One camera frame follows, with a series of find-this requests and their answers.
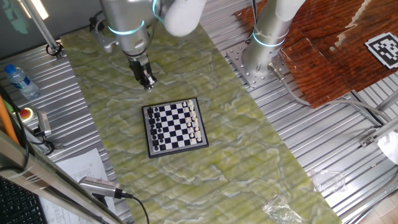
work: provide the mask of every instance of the chess square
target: chess square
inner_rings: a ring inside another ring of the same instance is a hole
[[[166,150],[172,149],[172,148],[173,148],[173,145],[171,143],[166,144]]]
[[[388,68],[398,68],[398,38],[390,32],[365,43],[368,50]]]

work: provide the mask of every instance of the white cloth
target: white cloth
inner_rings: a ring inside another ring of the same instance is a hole
[[[395,131],[381,138],[377,145],[392,162],[398,165],[398,133]]]

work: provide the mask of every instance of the plastic bag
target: plastic bag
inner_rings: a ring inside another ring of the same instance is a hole
[[[285,196],[275,195],[262,210],[278,224],[305,224],[304,219],[290,209]]]
[[[319,192],[337,192],[346,190],[344,171],[312,169],[310,174],[315,190]]]

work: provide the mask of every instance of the transparent plastic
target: transparent plastic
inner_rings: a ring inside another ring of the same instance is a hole
[[[277,224],[304,224],[304,219],[290,209],[286,196],[275,195],[262,206],[262,210]]]
[[[7,79],[24,95],[28,100],[34,100],[40,96],[40,90],[35,83],[30,80],[26,72],[21,68],[16,68],[14,73],[8,73]]]
[[[342,192],[346,190],[345,172],[343,170],[310,171],[315,190],[319,192]]]

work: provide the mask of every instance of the metal table surface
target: metal table surface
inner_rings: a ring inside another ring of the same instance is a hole
[[[200,23],[224,56],[228,47],[242,42],[247,37],[250,28],[240,22],[233,13],[250,5],[251,2],[248,0],[207,2]],[[27,71],[41,89],[42,96],[39,99],[27,102],[15,88],[10,86],[3,72],[8,63]],[[48,113],[53,130],[49,140],[62,142],[64,145],[64,150],[55,151],[50,156],[51,160],[58,162],[97,148],[108,179],[117,182],[67,56],[57,61],[46,54],[44,47],[39,47],[1,61],[0,71],[0,84],[11,93],[18,106],[28,106]],[[332,194],[322,192],[337,215],[345,214],[396,174],[397,166],[377,145],[361,147],[359,141],[372,129],[373,124],[351,105],[327,105],[314,110],[296,103],[276,79],[252,89],[238,72],[236,75],[242,80],[254,101],[274,125],[305,171],[345,170],[347,189],[344,192]],[[286,79],[295,94],[301,95],[292,76],[288,75]],[[376,106],[397,89],[398,74],[392,74],[359,94],[371,106]],[[398,105],[394,105],[386,113],[390,118],[396,117]],[[36,127],[37,120],[31,121],[29,126]],[[376,203],[387,193],[374,195],[373,201],[349,212],[343,222],[364,212],[367,206]],[[115,202],[117,214],[123,220],[131,220],[126,202],[123,200]]]

